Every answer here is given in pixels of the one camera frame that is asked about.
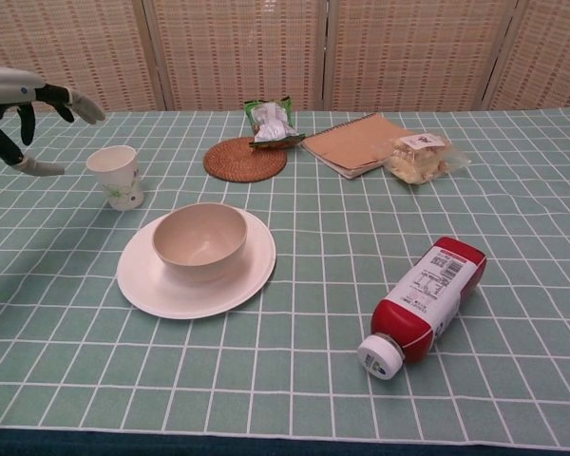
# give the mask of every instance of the woven screen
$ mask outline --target woven screen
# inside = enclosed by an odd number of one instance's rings
[[[0,0],[0,66],[75,87],[106,110],[160,107],[130,1]]]
[[[286,95],[294,109],[320,104],[325,1],[152,4],[175,109],[241,109]]]
[[[563,106],[570,106],[570,0],[532,0],[490,108]]]
[[[510,0],[337,5],[330,15],[326,107],[363,111],[471,109],[485,90],[511,8]]]

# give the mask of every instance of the table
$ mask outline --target table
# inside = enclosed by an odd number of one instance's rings
[[[297,112],[295,125],[364,114]],[[0,448],[570,451],[570,108],[384,115],[446,132],[471,165],[411,187],[383,169],[345,180],[297,148],[278,176],[229,183],[202,156],[250,135],[242,111],[39,115],[29,152],[66,175],[0,162]],[[1,126],[18,136],[16,116]],[[146,198],[126,213],[85,168],[114,144],[139,151]],[[115,280],[121,251],[198,201],[262,219],[274,275],[226,314],[137,310]],[[482,283],[422,363],[369,378],[355,349],[375,304],[443,235],[487,254]]]

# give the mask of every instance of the paper cup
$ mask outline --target paper cup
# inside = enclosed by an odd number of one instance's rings
[[[107,202],[118,211],[128,211],[143,202],[137,152],[128,145],[99,149],[86,160],[86,167],[97,177]]]

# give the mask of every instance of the white plate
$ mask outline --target white plate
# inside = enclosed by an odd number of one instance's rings
[[[184,320],[221,314],[255,295],[275,267],[275,240],[259,218],[240,212],[247,221],[247,243],[237,271],[198,284],[167,276],[152,248],[152,234],[161,217],[145,225],[124,247],[116,271],[124,297],[149,314]]]

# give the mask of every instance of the bottle cap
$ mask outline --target bottle cap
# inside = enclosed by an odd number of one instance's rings
[[[357,356],[367,372],[383,380],[391,379],[403,366],[403,355],[394,342],[376,334],[361,343]]]

